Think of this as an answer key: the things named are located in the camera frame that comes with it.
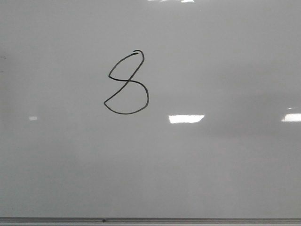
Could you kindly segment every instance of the whiteboard frame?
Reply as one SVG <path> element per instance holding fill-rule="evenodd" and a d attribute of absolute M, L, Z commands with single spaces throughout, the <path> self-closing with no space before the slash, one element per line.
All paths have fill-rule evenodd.
<path fill-rule="evenodd" d="M 301 218 L 0 218 L 0 226 L 301 226 Z"/>

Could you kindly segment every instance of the black marker drawing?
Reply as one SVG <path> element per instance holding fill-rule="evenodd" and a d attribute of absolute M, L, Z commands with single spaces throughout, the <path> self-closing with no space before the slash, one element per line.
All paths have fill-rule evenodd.
<path fill-rule="evenodd" d="M 141 61 L 141 63 L 139 64 L 139 66 L 136 68 L 136 70 L 134 71 L 134 73 L 131 75 L 131 77 L 129 77 L 128 80 L 115 79 L 115 78 L 113 78 L 113 77 L 111 76 L 111 74 L 112 74 L 112 72 L 114 71 L 114 69 L 115 69 L 122 61 L 124 61 L 125 59 L 127 59 L 127 58 L 129 58 L 129 57 L 131 57 L 131 56 L 133 56 L 133 55 L 137 55 L 137 54 L 139 54 L 139 53 L 141 53 L 141 55 L 142 55 L 142 61 Z M 112 70 L 111 70 L 110 73 L 109 73 L 109 78 L 110 78 L 110 79 L 113 79 L 113 80 L 115 80 L 115 81 L 124 81 L 124 82 L 126 82 L 126 83 L 125 83 L 125 84 L 124 84 L 124 85 L 123 85 L 116 93 L 114 93 L 109 99 L 107 99 L 107 100 L 104 102 L 104 105 L 105 105 L 110 111 L 112 111 L 112 112 L 114 112 L 114 113 L 117 113 L 117 114 L 134 114 L 134 113 L 137 113 L 137 112 L 139 112 L 139 111 L 142 111 L 144 108 L 147 107 L 147 105 L 149 104 L 149 101 L 150 101 L 149 92 L 148 92 L 147 88 L 146 88 L 141 82 L 132 80 L 133 76 L 134 76 L 134 75 L 136 74 L 136 72 L 139 70 L 139 68 L 141 67 L 141 65 L 143 64 L 143 62 L 144 62 L 144 54 L 143 54 L 143 52 L 142 52 L 141 50 L 134 50 L 132 54 L 130 54 L 130 55 L 126 56 L 125 58 L 119 60 L 118 63 L 115 64 L 115 66 L 112 68 Z M 136 111 L 134 111 L 134 112 L 123 113 L 123 112 L 117 112 L 117 111 L 114 111 L 114 110 L 111 109 L 106 103 L 107 103 L 109 100 L 111 100 L 114 96 L 116 96 L 116 95 L 117 95 L 117 94 L 118 94 L 125 86 L 127 86 L 127 84 L 128 84 L 129 82 L 137 83 L 137 84 L 141 85 L 141 86 L 145 89 L 146 97 L 147 97 L 146 104 L 144 105 L 144 107 L 142 107 L 142 108 L 140 108 L 139 110 L 136 110 Z"/>

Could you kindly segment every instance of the aluminum ledge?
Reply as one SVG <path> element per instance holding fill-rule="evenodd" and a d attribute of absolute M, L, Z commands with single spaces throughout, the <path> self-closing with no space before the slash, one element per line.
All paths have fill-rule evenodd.
<path fill-rule="evenodd" d="M 301 218 L 1 218 L 0 226 L 301 226 Z"/>

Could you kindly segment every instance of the whiteboard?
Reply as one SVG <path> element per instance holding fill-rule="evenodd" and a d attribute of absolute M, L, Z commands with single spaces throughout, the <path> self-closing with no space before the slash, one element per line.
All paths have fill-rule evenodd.
<path fill-rule="evenodd" d="M 301 1 L 0 1 L 0 217 L 299 217 L 300 20 Z M 114 113 L 135 50 L 149 104 Z M 144 107 L 141 84 L 107 105 Z"/>

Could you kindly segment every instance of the black ink stroke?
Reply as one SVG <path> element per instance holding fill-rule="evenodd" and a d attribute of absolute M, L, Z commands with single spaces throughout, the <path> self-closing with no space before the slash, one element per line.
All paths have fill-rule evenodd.
<path fill-rule="evenodd" d="M 116 78 L 113 78 L 113 77 L 111 76 L 111 74 L 112 74 L 112 72 L 114 71 L 114 69 L 115 69 L 122 61 L 124 61 L 125 59 L 127 59 L 127 58 L 129 58 L 129 57 L 131 57 L 131 56 L 137 55 L 137 54 L 139 54 L 139 53 L 141 53 L 141 55 L 142 55 L 142 61 L 141 61 L 141 63 L 139 64 L 139 66 L 136 68 L 136 70 L 134 71 L 134 73 L 131 75 L 131 77 L 129 77 L 128 80 L 116 79 Z M 147 88 L 146 88 L 141 82 L 132 80 L 133 76 L 136 74 L 136 72 L 139 70 L 139 68 L 141 67 L 141 65 L 142 65 L 143 63 L 144 63 L 144 54 L 143 54 L 143 52 L 142 52 L 141 50 L 134 50 L 132 54 L 130 54 L 130 55 L 126 56 L 125 58 L 119 60 L 118 63 L 115 64 L 115 66 L 112 68 L 112 70 L 111 70 L 110 73 L 109 73 L 109 78 L 110 78 L 110 79 L 113 79 L 113 80 L 115 80 L 115 81 L 124 81 L 124 82 L 126 82 L 126 83 L 125 83 L 125 84 L 124 84 L 124 85 L 123 85 L 116 93 L 114 93 L 110 98 L 108 98 L 107 100 L 105 100 L 105 102 L 103 103 L 110 111 L 112 111 L 112 112 L 114 112 L 114 113 L 117 113 L 117 114 L 134 114 L 134 113 L 137 113 L 137 112 L 139 112 L 139 111 L 142 111 L 144 108 L 147 107 L 147 105 L 149 104 L 149 101 L 150 101 L 150 96 L 149 96 L 149 92 L 148 92 Z M 107 103 L 109 100 L 111 100 L 113 97 L 115 97 L 121 90 L 123 90 L 123 88 L 124 88 L 125 86 L 127 86 L 127 84 L 128 84 L 129 82 L 137 83 L 137 84 L 141 85 L 141 86 L 145 89 L 146 97 L 147 97 L 146 104 L 145 104 L 142 108 L 140 108 L 139 110 L 134 111 L 134 112 L 123 113 L 123 112 L 117 112 L 117 111 L 114 111 L 114 110 L 111 109 L 106 103 Z"/>

